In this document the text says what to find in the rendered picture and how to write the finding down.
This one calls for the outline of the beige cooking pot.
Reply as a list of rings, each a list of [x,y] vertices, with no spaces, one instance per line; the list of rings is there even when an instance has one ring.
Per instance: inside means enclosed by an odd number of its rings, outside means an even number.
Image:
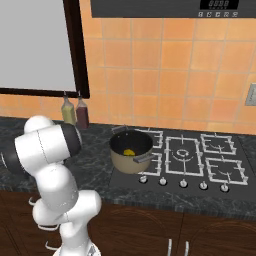
[[[153,139],[147,133],[127,126],[113,127],[112,133],[109,146],[114,167],[125,174],[144,172],[154,158]],[[135,156],[125,156],[126,149],[133,150]]]

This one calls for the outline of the dark red sauce bottle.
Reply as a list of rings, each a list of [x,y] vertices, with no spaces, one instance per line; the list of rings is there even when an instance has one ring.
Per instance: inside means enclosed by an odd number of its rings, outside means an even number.
[[[76,116],[77,116],[77,125],[81,129],[87,129],[89,127],[88,107],[86,103],[83,101],[81,94],[78,94]]]

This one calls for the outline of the green sauce bottle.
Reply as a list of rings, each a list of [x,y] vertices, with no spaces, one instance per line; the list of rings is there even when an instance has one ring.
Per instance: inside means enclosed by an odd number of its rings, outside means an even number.
[[[64,94],[64,102],[61,107],[63,121],[72,125],[76,124],[74,105],[69,101],[67,94]]]

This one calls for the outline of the black gas hob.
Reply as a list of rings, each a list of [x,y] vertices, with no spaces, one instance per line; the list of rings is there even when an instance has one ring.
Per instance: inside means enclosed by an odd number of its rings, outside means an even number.
[[[153,155],[149,167],[138,174],[112,171],[112,187],[153,192],[169,192],[188,196],[213,197],[256,203],[256,174],[254,173],[240,141],[226,133],[141,128],[153,139]],[[147,183],[139,182],[147,176]],[[167,184],[159,184],[164,177]],[[186,188],[179,186],[185,179]],[[205,181],[207,190],[199,184]],[[226,183],[227,193],[220,190]]]

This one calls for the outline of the dark wood cupboard door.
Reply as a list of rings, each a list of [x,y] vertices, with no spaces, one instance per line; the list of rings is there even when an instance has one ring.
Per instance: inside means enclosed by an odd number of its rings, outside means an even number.
[[[256,256],[256,221],[185,214],[177,256]]]
[[[29,204],[29,199],[35,203],[40,198],[39,194],[0,191],[0,195],[28,255],[53,256],[54,251],[48,250],[45,243],[58,248],[61,245],[58,233],[40,230],[32,216],[33,207]]]
[[[176,255],[183,214],[116,204],[102,205],[89,222],[89,234],[102,256]]]

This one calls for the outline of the dark framed window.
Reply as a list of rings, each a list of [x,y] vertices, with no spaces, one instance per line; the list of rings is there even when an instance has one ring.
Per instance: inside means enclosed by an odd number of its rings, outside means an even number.
[[[0,0],[0,94],[90,97],[79,0]]]

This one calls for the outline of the grey wall socket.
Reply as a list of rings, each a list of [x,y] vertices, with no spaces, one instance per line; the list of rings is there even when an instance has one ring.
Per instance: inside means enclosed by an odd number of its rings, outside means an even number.
[[[256,106],[256,83],[251,83],[245,101],[246,106]]]

